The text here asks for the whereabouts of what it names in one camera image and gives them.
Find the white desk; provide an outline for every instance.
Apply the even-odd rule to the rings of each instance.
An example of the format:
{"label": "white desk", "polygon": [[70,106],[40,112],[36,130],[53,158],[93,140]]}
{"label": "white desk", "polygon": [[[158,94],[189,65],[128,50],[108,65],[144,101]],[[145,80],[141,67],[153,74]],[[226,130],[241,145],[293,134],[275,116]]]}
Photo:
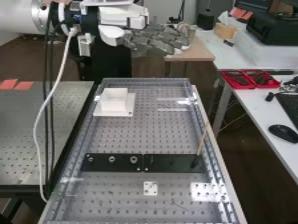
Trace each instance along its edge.
{"label": "white desk", "polygon": [[[279,81],[287,81],[291,80],[294,76],[274,76],[274,78]],[[282,106],[279,105],[278,100],[274,98],[271,102],[265,101],[269,92],[277,93],[278,89],[274,91],[270,89],[234,90],[226,83],[217,111],[216,121],[213,124],[213,131],[216,135],[218,134],[221,128],[221,123],[225,116],[231,92],[234,93],[239,103],[242,104],[247,115],[250,116],[273,151],[275,152],[293,179],[298,184],[298,145],[281,140],[267,130],[271,125],[282,124],[293,128],[293,130],[298,131],[293,122],[290,121],[286,112],[283,111]]]}
{"label": "white desk", "polygon": [[[237,27],[237,29],[246,29],[246,24],[239,23],[233,18],[230,19],[230,24]],[[225,69],[262,69],[262,70],[295,70],[297,67],[289,68],[289,66],[275,65],[262,67],[257,66],[238,51],[237,47],[230,47],[223,43],[223,40],[214,34],[214,31],[204,31],[198,29],[196,32],[197,37],[202,40],[206,48],[210,50],[216,56],[214,65],[218,70]]]}

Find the black device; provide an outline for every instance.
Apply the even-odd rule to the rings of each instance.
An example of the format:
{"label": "black device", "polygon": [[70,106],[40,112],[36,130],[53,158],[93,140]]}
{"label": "black device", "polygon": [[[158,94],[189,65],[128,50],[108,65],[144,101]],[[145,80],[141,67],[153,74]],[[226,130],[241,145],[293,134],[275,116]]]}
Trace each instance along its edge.
{"label": "black device", "polygon": [[273,125],[269,128],[269,131],[273,135],[278,138],[283,139],[285,141],[297,144],[298,143],[298,134],[297,132],[285,125]]}
{"label": "black device", "polygon": [[237,0],[235,7],[251,12],[267,12],[273,0]]}
{"label": "black device", "polygon": [[278,93],[275,97],[298,129],[298,95]]}
{"label": "black device", "polygon": [[204,30],[213,30],[216,17],[212,15],[210,9],[206,9],[204,13],[198,13],[197,26]]}
{"label": "black device", "polygon": [[246,29],[266,45],[298,46],[298,14],[254,13]]}

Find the black box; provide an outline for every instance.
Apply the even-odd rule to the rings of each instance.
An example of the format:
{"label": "black box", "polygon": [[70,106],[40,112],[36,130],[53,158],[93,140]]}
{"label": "black box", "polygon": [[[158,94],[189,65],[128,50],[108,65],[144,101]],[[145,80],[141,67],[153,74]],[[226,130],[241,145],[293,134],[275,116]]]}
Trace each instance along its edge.
{"label": "black box", "polygon": [[266,45],[298,46],[295,14],[254,13],[246,29]]}
{"label": "black box", "polygon": [[204,30],[212,30],[214,27],[214,16],[209,13],[200,13],[197,18],[197,26]]}

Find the black cable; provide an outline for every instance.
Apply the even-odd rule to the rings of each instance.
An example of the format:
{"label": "black cable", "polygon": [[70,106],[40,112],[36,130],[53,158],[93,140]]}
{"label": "black cable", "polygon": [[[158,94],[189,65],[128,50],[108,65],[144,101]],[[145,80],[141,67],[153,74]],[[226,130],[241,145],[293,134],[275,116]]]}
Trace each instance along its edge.
{"label": "black cable", "polygon": [[[57,33],[57,29],[60,28],[60,26],[63,24],[67,24],[67,21],[61,21],[53,29],[49,41],[51,41],[51,45],[49,45],[49,88],[52,90],[53,88],[53,41],[55,41],[55,37],[56,37],[56,33]],[[48,185],[49,185],[49,194],[51,194],[51,189],[52,189],[52,174],[53,174],[53,167],[55,167],[55,123],[53,123],[53,97],[51,98],[51,118],[49,118],[49,122],[51,122],[51,141],[52,141],[52,163],[51,163],[51,170],[49,170],[49,180],[48,180]]]}
{"label": "black cable", "polygon": [[[48,13],[48,21],[45,26],[45,58],[44,58],[44,76],[43,76],[43,97],[44,100],[47,99],[48,90],[47,90],[47,80],[48,80],[48,40],[49,40],[49,26],[52,20],[52,13],[53,13],[53,4],[49,5],[49,13]],[[45,123],[45,192],[48,192],[48,153],[49,153],[49,137],[48,137],[48,107],[44,111],[44,123]]]}
{"label": "black cable", "polygon": [[181,8],[180,8],[180,15],[178,18],[184,21],[184,13],[185,13],[185,0],[182,0]]}

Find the computer mouse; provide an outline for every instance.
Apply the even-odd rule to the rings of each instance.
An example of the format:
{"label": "computer mouse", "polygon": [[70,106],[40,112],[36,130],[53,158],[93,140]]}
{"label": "computer mouse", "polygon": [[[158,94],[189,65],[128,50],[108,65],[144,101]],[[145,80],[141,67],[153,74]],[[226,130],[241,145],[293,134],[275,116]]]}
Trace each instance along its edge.
{"label": "computer mouse", "polygon": [[297,132],[285,125],[273,125],[269,128],[271,134],[283,139],[285,141],[297,144],[298,143],[298,134]]}

